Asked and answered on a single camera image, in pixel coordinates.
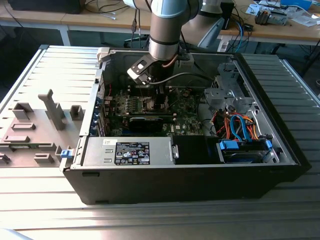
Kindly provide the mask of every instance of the circuit board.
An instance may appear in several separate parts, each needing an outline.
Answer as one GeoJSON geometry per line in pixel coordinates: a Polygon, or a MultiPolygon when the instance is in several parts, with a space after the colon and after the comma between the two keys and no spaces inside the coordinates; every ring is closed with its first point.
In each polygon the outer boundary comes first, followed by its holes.
{"type": "Polygon", "coordinates": [[[130,91],[115,92],[109,106],[105,109],[107,116],[107,135],[119,136],[154,136],[202,135],[202,126],[197,117],[197,98],[191,89],[174,88],[165,97],[163,105],[155,107],[152,96],[132,95],[130,91]],[[157,132],[132,132],[128,120],[132,117],[161,118],[163,126],[157,132]]]}

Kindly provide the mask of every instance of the motherboard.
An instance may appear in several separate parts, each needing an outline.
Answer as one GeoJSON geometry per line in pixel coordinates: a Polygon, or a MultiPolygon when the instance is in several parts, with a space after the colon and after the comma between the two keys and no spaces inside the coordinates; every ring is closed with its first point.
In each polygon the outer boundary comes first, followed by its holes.
{"type": "Polygon", "coordinates": [[[105,135],[203,135],[197,116],[200,94],[183,87],[169,87],[166,92],[153,95],[150,89],[129,86],[114,90],[104,99],[105,135]]]}

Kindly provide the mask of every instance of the sticker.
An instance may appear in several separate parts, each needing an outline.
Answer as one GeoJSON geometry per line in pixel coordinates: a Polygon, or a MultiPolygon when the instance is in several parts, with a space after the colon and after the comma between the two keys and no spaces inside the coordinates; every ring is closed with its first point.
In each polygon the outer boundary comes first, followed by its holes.
{"type": "Polygon", "coordinates": [[[18,145],[12,145],[10,146],[10,148],[12,149],[29,149],[30,147],[29,146],[18,146],[18,145]]]}
{"type": "Polygon", "coordinates": [[[117,142],[114,164],[150,165],[149,142],[117,142]]]}
{"type": "Polygon", "coordinates": [[[116,145],[117,139],[103,139],[102,145],[116,145]]]}

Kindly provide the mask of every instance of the slotted metal surface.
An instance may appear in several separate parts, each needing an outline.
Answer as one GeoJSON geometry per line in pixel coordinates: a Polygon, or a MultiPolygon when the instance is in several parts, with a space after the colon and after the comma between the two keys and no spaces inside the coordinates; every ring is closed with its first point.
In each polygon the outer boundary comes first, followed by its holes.
{"type": "Polygon", "coordinates": [[[276,55],[243,54],[243,57],[305,156],[320,160],[319,98],[276,55]]]}
{"type": "Polygon", "coordinates": [[[49,46],[39,49],[16,81],[16,89],[10,99],[1,103],[0,139],[15,118],[12,109],[17,102],[29,103],[33,109],[46,109],[38,94],[53,91],[53,100],[68,111],[72,105],[87,108],[91,88],[95,80],[97,47],[49,46]]]}
{"type": "MultiPolygon", "coordinates": [[[[68,47],[57,48],[69,51],[68,47]]],[[[260,65],[254,68],[265,70],[260,65]]],[[[281,105],[277,109],[284,115],[319,113],[317,107],[281,105]]],[[[314,129],[303,131],[310,136],[314,129]]],[[[58,168],[0,168],[0,228],[15,229],[35,240],[318,239],[319,151],[308,150],[305,154],[312,169],[295,182],[280,184],[261,199],[207,202],[85,205],[58,168]]]]}

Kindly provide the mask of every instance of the power supply label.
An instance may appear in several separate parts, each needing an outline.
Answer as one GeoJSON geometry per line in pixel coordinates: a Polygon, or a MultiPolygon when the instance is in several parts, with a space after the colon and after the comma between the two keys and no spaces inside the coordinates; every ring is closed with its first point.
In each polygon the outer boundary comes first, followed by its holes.
{"type": "Polygon", "coordinates": [[[117,142],[115,165],[150,165],[149,142],[117,142]]]}

